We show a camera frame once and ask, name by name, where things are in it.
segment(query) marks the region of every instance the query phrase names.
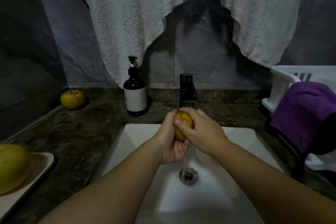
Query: marble countertop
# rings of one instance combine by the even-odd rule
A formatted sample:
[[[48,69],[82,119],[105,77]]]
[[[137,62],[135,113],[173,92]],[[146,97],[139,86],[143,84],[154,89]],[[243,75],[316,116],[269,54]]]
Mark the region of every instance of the marble countertop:
[[[147,114],[129,116],[124,100],[96,99],[79,111],[61,109],[33,128],[16,136],[12,143],[33,152],[50,152],[56,157],[51,170],[32,188],[3,223],[37,223],[65,199],[90,181],[95,168],[126,123],[161,124],[178,102],[152,102]],[[266,118],[258,104],[198,103],[212,119],[227,127],[255,129],[288,169],[294,158],[279,141],[265,131]],[[336,200],[335,187],[322,175],[305,171],[303,182]]]

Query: faucet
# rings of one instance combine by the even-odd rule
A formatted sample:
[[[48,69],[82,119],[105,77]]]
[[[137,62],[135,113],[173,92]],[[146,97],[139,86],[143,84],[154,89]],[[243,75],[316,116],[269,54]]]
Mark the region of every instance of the faucet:
[[[198,102],[193,73],[180,73],[180,107],[192,107]]]

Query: purple towel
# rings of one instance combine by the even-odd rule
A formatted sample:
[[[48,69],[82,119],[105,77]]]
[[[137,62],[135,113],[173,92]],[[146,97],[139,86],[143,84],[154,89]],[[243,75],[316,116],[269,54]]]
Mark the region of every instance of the purple towel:
[[[306,153],[322,121],[336,112],[336,94],[319,82],[297,82],[281,99],[271,126]]]

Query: soap dispenser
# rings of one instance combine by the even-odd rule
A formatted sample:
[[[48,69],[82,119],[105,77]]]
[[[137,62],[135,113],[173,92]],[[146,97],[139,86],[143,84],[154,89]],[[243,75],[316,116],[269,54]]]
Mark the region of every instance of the soap dispenser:
[[[147,112],[146,84],[139,78],[138,69],[134,66],[135,56],[128,56],[131,66],[128,69],[129,79],[124,83],[126,108],[131,116],[141,116]]]

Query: drain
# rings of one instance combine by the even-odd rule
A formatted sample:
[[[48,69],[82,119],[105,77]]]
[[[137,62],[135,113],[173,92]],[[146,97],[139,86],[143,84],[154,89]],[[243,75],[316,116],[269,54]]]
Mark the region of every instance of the drain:
[[[180,181],[185,184],[192,186],[198,181],[198,173],[192,168],[183,168],[179,172]]]

